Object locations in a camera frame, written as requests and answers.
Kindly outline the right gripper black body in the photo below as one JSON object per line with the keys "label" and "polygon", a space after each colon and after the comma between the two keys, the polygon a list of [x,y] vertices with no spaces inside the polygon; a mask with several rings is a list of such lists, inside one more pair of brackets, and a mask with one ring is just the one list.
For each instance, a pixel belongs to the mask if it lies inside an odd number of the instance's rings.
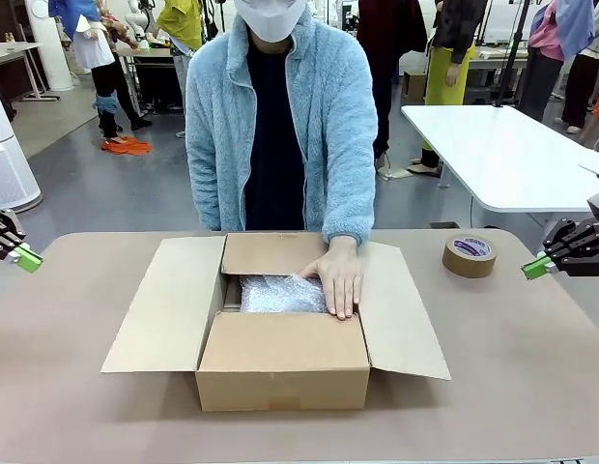
{"label": "right gripper black body", "polygon": [[592,217],[584,223],[588,229],[586,237],[589,242],[582,251],[582,264],[579,276],[599,276],[599,193],[587,200]]}

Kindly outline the person's left hand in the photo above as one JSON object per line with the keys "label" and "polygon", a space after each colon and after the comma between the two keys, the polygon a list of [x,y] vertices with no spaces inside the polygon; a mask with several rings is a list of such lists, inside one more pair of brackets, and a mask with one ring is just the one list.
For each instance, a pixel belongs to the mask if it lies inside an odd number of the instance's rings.
{"label": "person's left hand", "polygon": [[357,240],[349,236],[332,238],[328,251],[304,268],[299,276],[318,276],[328,312],[339,320],[351,318],[360,302],[363,279]]}

